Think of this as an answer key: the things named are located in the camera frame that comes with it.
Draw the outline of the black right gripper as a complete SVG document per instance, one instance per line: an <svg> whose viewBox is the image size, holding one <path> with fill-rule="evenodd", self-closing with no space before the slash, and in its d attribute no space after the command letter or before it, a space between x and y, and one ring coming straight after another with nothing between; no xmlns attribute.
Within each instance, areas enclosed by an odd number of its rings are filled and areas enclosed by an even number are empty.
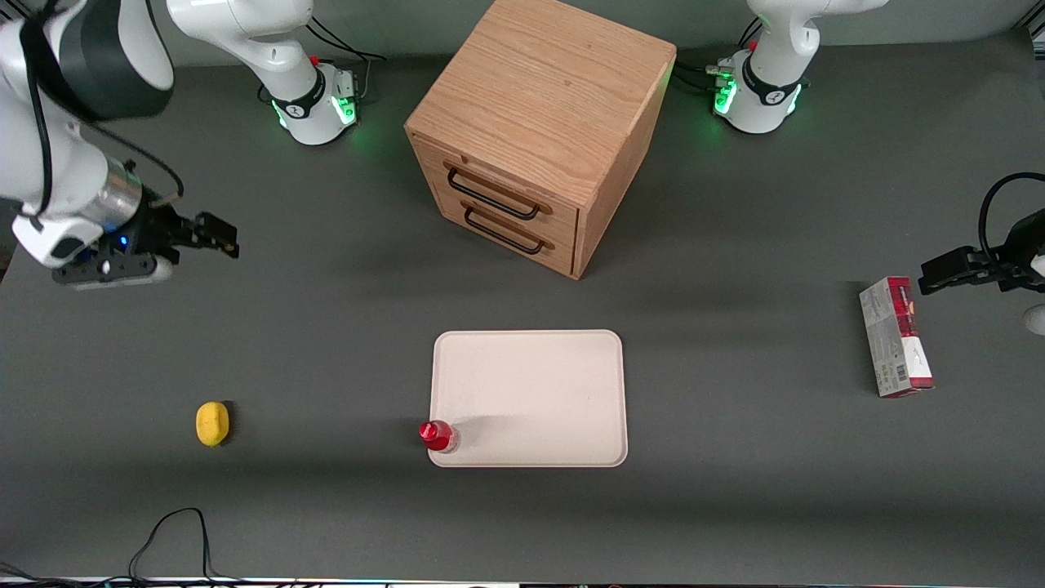
<svg viewBox="0 0 1045 588"><path fill-rule="evenodd" d="M224 256L239 258L238 230L209 212L201 212L193 220L180 216L172 205L153 206L159 194L143 189L135 215L123 227L109 234L109 252L123 256L153 254L179 257L180 248L219 251Z"/></svg>

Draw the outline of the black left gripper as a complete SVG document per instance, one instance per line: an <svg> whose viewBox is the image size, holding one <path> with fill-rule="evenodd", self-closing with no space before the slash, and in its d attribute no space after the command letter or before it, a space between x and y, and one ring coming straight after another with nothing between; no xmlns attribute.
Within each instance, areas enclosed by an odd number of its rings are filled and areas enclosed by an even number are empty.
<svg viewBox="0 0 1045 588"><path fill-rule="evenodd" d="M929 296L963 284L997 283L1001 292L1023 289L1044 293L1044 209L1014 224L999 246L988 243L988 212L982 209L977 220L977 237L986 257L986 273L982 272L981 251L958 246L921 265L919 291Z"/></svg>

